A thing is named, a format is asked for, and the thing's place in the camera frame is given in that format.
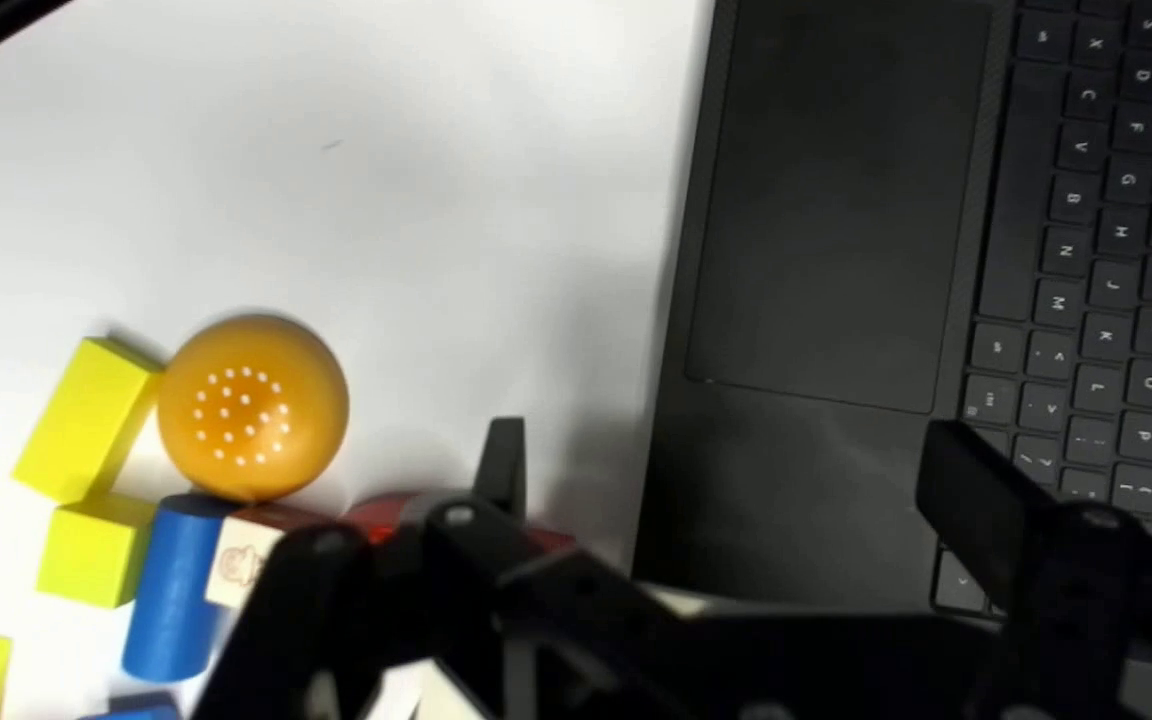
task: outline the laptop touchpad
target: laptop touchpad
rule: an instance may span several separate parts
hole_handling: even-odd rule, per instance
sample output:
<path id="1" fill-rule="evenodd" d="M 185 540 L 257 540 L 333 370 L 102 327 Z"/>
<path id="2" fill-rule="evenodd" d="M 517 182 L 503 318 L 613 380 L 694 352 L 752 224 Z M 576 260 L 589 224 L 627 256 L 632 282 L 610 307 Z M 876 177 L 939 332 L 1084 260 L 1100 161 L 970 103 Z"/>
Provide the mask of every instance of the laptop touchpad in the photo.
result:
<path id="1" fill-rule="evenodd" d="M 694 380 L 932 410 L 987 22 L 746 0 Z"/>

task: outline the blue cylinder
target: blue cylinder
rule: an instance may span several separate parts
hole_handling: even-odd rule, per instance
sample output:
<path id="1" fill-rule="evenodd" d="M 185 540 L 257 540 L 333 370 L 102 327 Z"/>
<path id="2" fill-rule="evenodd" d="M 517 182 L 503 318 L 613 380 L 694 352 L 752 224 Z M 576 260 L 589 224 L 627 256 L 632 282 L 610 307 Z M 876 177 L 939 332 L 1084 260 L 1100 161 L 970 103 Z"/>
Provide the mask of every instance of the blue cylinder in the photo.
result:
<path id="1" fill-rule="evenodd" d="M 175 685 L 210 667 L 219 609 L 204 594 L 227 514 L 193 494 L 162 502 L 126 645 L 127 676 Z"/>

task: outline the textured ball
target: textured ball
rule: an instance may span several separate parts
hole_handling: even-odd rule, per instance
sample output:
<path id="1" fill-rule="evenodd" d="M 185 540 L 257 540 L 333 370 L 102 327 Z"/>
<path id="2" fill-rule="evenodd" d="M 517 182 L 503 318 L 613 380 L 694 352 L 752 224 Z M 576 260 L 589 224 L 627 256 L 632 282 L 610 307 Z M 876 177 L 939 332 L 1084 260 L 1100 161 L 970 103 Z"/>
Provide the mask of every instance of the textured ball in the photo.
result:
<path id="1" fill-rule="evenodd" d="M 348 423 L 333 347 L 286 318 L 236 318 L 193 338 L 162 380 L 162 438 L 175 469 L 227 502 L 314 486 Z"/>

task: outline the white table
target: white table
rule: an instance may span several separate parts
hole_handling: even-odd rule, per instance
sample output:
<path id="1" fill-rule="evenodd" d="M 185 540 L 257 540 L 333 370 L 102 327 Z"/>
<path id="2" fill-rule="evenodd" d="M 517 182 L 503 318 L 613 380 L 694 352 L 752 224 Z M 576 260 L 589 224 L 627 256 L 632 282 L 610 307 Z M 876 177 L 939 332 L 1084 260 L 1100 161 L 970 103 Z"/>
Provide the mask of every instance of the white table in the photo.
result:
<path id="1" fill-rule="evenodd" d="M 623 560 L 708 3 L 79 0 L 0 50 L 4 715 L 139 690 L 127 609 L 31 594 L 53 504 L 12 486 L 90 332 L 290 312 L 356 410 L 295 504 L 470 486 L 517 412 L 531 514 Z M 185 487 L 153 423 L 122 487 Z"/>

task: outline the yellow ball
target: yellow ball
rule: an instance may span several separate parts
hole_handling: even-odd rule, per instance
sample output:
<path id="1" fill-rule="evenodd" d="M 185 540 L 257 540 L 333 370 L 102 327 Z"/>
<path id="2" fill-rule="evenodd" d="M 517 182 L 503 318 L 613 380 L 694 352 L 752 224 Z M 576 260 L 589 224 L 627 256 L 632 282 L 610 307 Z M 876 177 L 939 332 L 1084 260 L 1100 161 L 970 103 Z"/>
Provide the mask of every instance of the yellow ball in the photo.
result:
<path id="1" fill-rule="evenodd" d="M 193 338 L 162 380 L 162 438 L 175 469 L 227 502 L 314 486 L 348 423 L 333 347 L 286 318 L 236 318 Z"/>

